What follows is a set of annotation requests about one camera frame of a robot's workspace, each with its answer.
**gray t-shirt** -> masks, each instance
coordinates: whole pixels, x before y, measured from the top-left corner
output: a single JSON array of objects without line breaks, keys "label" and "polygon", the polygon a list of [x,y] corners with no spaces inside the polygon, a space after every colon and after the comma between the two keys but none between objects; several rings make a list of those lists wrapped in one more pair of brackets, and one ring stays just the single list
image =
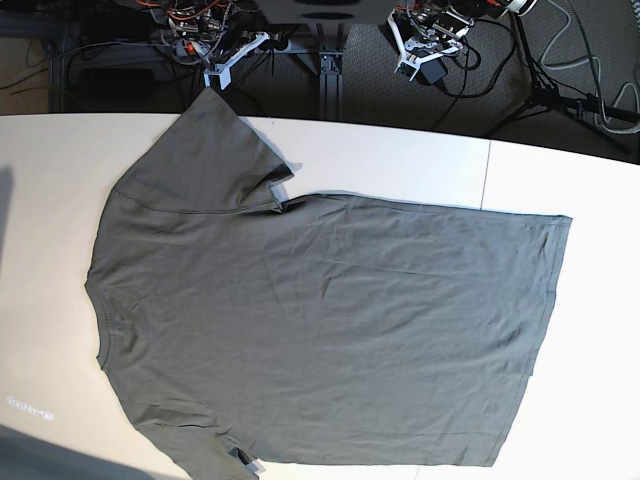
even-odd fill
[{"label": "gray t-shirt", "polygon": [[133,426],[195,480],[255,458],[492,465],[571,219],[280,204],[290,176],[207,89],[113,188],[87,291]]}]

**floor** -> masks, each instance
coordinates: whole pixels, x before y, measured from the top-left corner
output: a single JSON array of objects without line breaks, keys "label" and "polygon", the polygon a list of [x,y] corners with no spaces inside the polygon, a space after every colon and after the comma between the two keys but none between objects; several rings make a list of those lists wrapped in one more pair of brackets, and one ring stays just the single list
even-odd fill
[{"label": "floor", "polygon": [[[640,54],[640,36],[630,2],[608,0],[602,4],[604,6],[598,7],[594,7],[592,0],[573,0],[573,3],[589,34],[594,53],[602,59],[604,96],[611,102],[624,82],[633,81]],[[508,19],[502,22],[509,24]],[[524,23],[534,55],[539,56],[554,33],[564,25],[564,17],[546,0],[540,0],[525,17]],[[483,59],[481,67],[468,77],[466,92],[473,93],[487,85],[496,66],[509,51],[510,38],[504,30],[487,24],[476,26],[468,38],[481,51]],[[0,78],[5,79],[12,72],[24,68],[28,43],[28,40],[0,40],[0,56],[3,58]],[[8,57],[5,56],[7,51],[10,53]],[[584,51],[578,29],[573,25],[552,52],[550,61],[579,58]],[[35,62],[36,54],[37,49],[32,44],[31,63]],[[435,119],[448,108],[451,100],[433,87],[411,83],[395,75],[396,60],[395,48],[386,40],[380,27],[356,25],[352,28],[344,57],[344,121],[416,130],[430,130],[433,127]],[[239,78],[254,61],[248,59],[236,66],[233,72],[235,78]],[[82,66],[76,61],[71,79]],[[451,92],[458,92],[463,80],[462,72],[455,67],[451,67],[449,72],[446,84]],[[555,72],[553,76],[582,90],[593,91],[587,66]],[[482,136],[489,126],[525,100],[528,90],[526,79],[522,64],[514,57],[490,94],[479,99],[459,101],[438,131]],[[45,86],[39,83],[44,81],[45,74],[30,80],[36,82],[34,87]],[[25,82],[14,89],[22,90],[30,86],[31,83]],[[194,86],[196,92],[201,88],[202,85]],[[186,79],[182,82],[183,95],[190,89],[191,81]],[[229,89],[223,93],[241,115],[302,119],[317,117],[317,79],[289,56],[276,56],[273,68],[266,62],[247,79],[242,90],[258,99],[260,106],[237,90]],[[3,94],[0,97],[0,113],[38,113],[46,110],[46,104],[43,103],[46,90],[31,90],[18,95],[7,93],[12,91],[0,91]],[[562,93],[571,96],[567,89],[563,88]],[[170,84],[153,89],[145,98],[119,101],[70,99],[69,105],[71,111],[180,112],[183,109],[178,89]],[[621,107],[634,108],[631,95],[624,99]],[[631,163],[639,163],[640,160],[637,136],[616,137],[629,150],[625,153],[555,113],[515,123],[495,138]],[[425,146],[425,154],[429,154],[428,145]]]}]

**white table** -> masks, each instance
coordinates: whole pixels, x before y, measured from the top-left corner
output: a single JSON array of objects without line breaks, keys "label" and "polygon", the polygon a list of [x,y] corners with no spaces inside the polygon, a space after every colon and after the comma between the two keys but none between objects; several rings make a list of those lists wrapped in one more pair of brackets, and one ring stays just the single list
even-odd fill
[{"label": "white table", "polygon": [[[127,422],[95,360],[83,284],[111,186],[175,118],[0,118],[0,424],[161,479],[187,477]],[[574,217],[547,338],[493,468],[263,463],[263,480],[640,478],[639,167],[424,132],[247,122],[293,164],[289,197],[349,191]]]}]

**gray carpet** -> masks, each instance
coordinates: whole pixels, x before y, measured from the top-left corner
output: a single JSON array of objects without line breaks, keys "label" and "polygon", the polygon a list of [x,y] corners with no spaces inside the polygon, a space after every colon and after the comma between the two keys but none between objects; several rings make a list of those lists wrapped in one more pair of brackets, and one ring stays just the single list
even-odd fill
[{"label": "gray carpet", "polygon": [[[611,102],[620,86],[633,80],[640,50],[640,35],[629,0],[573,0],[573,4],[583,20],[594,54],[603,61],[603,92],[607,101]],[[564,21],[562,13],[546,0],[540,0],[524,18],[534,56],[539,58]],[[501,22],[510,25],[508,18]],[[482,91],[487,85],[500,60],[508,53],[511,40],[507,32],[488,24],[478,24],[468,38],[482,54],[481,67],[468,77],[466,92],[474,93]],[[584,54],[584,44],[574,23],[558,42],[549,61],[563,62]],[[434,87],[411,83],[395,75],[396,60],[395,48],[382,35],[379,27],[356,25],[352,28],[344,57],[346,122],[416,130],[432,128],[434,121],[452,100]],[[253,61],[247,60],[243,62],[244,65],[236,67],[236,78]],[[584,91],[594,91],[588,66],[554,72],[552,76]],[[457,93],[462,85],[463,73],[451,64],[445,80],[449,91]],[[267,62],[252,74],[243,88],[260,99],[270,116],[315,118],[317,114],[313,100],[317,92],[317,80],[304,66],[285,55],[277,57],[273,75],[271,64]],[[519,106],[526,98],[527,90],[526,72],[514,56],[489,95],[480,99],[460,100],[438,130],[481,136],[488,126]],[[574,95],[565,88],[562,88],[562,93]],[[252,106],[246,99],[230,99],[230,102],[237,105],[242,113],[251,113]],[[633,109],[631,94],[621,106]],[[633,152],[626,154],[556,113],[515,123],[496,138],[638,163],[638,136],[616,136]],[[425,145],[425,151],[428,151],[428,145]]]}]

